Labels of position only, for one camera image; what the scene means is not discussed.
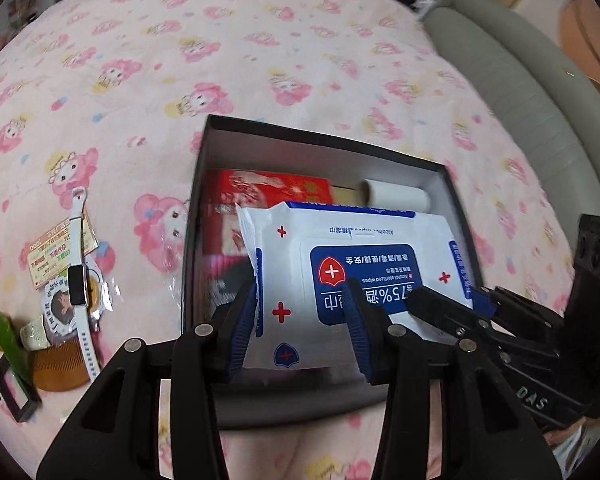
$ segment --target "brown comb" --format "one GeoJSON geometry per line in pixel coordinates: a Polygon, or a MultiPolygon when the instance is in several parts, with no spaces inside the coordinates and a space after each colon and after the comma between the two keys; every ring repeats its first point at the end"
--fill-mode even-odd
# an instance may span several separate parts
{"type": "Polygon", "coordinates": [[[67,392],[89,381],[78,338],[33,352],[33,383],[46,392],[67,392]]]}

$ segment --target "patterned fabric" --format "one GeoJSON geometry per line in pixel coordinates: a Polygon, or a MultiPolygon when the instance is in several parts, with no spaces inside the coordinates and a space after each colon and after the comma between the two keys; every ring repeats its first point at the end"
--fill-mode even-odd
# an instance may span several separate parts
{"type": "MultiPolygon", "coordinates": [[[[104,359],[132,336],[148,343],[178,336],[187,198],[208,113],[446,164],[486,283],[564,309],[570,250],[534,172],[393,0],[51,7],[0,53],[0,308],[17,322],[40,313],[24,248],[66,217],[71,190],[85,186],[96,260],[112,295],[96,335],[104,359]]],[[[83,392],[43,395],[26,424],[16,424],[0,398],[0,437],[27,472],[83,392]]],[[[168,402],[161,410],[168,474],[168,402]]],[[[232,479],[366,479],[382,411],[226,434],[232,479]]]]}

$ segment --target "small white packet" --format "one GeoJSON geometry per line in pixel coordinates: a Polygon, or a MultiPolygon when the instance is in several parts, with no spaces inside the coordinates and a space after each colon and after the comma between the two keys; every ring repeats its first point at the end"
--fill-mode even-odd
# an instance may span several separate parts
{"type": "Polygon", "coordinates": [[[244,367],[318,368],[355,362],[344,323],[344,281],[429,340],[455,338],[417,320],[403,299],[425,285],[471,307],[462,258],[443,216],[282,202],[238,208],[258,282],[258,307],[244,367]]]}

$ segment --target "paper roll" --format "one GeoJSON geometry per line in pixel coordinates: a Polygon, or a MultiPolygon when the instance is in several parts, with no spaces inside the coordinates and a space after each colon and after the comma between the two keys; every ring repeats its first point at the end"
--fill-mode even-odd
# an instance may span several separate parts
{"type": "Polygon", "coordinates": [[[426,213],[431,205],[429,195],[419,187],[367,179],[358,186],[358,199],[364,207],[417,213],[426,213]]]}

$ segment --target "watch face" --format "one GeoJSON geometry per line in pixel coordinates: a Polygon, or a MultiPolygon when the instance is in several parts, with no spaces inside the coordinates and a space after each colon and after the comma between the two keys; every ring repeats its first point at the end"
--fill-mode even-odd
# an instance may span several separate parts
{"type": "Polygon", "coordinates": [[[69,302],[73,306],[87,304],[84,293],[84,267],[82,265],[70,266],[66,276],[69,281],[69,302]]]}

